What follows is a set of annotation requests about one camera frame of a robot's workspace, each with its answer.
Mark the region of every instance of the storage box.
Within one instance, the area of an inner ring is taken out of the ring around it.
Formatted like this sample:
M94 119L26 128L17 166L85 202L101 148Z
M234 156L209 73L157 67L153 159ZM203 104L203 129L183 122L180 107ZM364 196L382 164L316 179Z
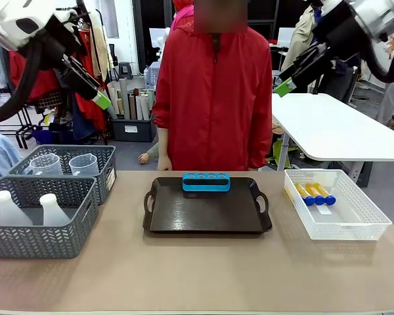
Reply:
M337 202L307 207L295 185L321 184ZM285 171L284 189L313 240L378 240L392 222L340 170Z
M5 176L0 191L32 220L33 226L0 225L0 258L69 259L80 254L98 217L97 181L87 177ZM71 219L66 226L42 226L41 196L55 194Z
M45 154L56 154L60 157L61 167L65 175L72 175L69 162L76 156L91 153L96 156L99 168L99 175L95 176L97 179L97 199L98 204L102 205L110 191L112 185L117 178L115 146L53 146L45 145L38 146L30 155L25 157L21 162L14 166L10 171L10 175L32 175L29 172L29 165L31 160L38 156Z
M157 128L150 120L112 120L115 141L152 142Z

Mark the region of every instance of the red clothing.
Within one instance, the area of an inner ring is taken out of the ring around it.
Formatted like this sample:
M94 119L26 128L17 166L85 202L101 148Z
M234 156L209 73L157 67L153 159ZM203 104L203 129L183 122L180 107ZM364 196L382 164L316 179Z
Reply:
M10 77L15 87L19 85L20 78L25 69L25 64L26 59L18 52L9 52ZM61 86L54 70L39 71L35 85L29 95L28 102L40 100L46 94L59 90L61 90Z
M173 5L175 6L175 10L177 12L181 11L187 5L193 5L194 0L173 0Z
M246 171L266 164L272 141L269 43L256 31L209 34L187 24L167 39L156 104L176 171Z
M173 4L175 6L175 10L177 12L179 12L182 9L184 9L185 7L187 7L189 5L193 5L194 0L173 0ZM187 25L188 23L193 22L193 21L194 21L194 16L186 16L178 21L177 28L179 26Z
M83 40L83 43L86 46L87 56L79 55L77 56L77 59L82 63L87 73L93 76L90 31L82 30L80 31L80 36ZM92 120L93 125L98 131L105 130L106 122L105 122L104 112L102 111L102 109L98 105L96 105L92 100L85 100L77 93L76 93L76 101L80 111L83 113L86 119Z

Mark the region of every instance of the test tube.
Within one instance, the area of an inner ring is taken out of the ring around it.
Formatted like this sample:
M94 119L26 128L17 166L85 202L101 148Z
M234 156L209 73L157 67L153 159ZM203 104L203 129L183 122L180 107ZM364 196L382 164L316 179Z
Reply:
M329 194L324 187L322 187L319 183L314 183L313 186L324 198L326 198L327 205L333 205L336 203L337 199L333 195Z
M305 189L307 190L307 192L313 196L315 198L315 203L317 205L324 205L326 203L326 198L323 197L318 191L317 189L315 189L315 187L312 184L306 184L305 185Z
M305 202L305 205L309 207L315 204L315 198L313 198L310 194L308 194L308 192L306 191L306 189L304 189L304 187L302 187L302 185L296 184L295 187L299 192L299 194L301 195L303 201Z

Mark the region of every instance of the jacket zipper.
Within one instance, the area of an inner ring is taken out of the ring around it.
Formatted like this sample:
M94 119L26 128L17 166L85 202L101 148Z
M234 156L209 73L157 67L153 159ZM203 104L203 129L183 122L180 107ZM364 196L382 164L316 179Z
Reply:
M215 52L214 60L213 60L213 71L211 74L211 91L210 91L210 111L209 111L209 132L208 132L208 152L206 163L209 163L210 160L210 138L211 138L211 125L212 125L212 113L213 113L213 91L215 88L215 71L216 71L216 64L217 64L217 54L220 49L220 35L217 36L215 39L212 35L211 41L213 43L213 50Z

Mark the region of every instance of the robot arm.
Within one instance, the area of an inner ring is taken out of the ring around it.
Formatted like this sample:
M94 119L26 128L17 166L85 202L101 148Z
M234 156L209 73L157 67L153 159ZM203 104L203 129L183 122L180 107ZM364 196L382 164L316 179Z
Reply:
M80 18L89 19L83 0L76 2L70 10L56 10L52 0L0 0L0 44L26 58L19 86L0 107L0 121L23 107L38 71L51 68L61 73L71 90L107 109L110 101L98 91L99 83L72 57L85 53L76 24Z
M387 72L372 48L373 41L387 41L394 33L394 0L327 0L322 15L313 30L317 42L280 74L280 96L312 83L332 67L331 60L348 60L357 53L363 53L377 79L394 82L394 59Z

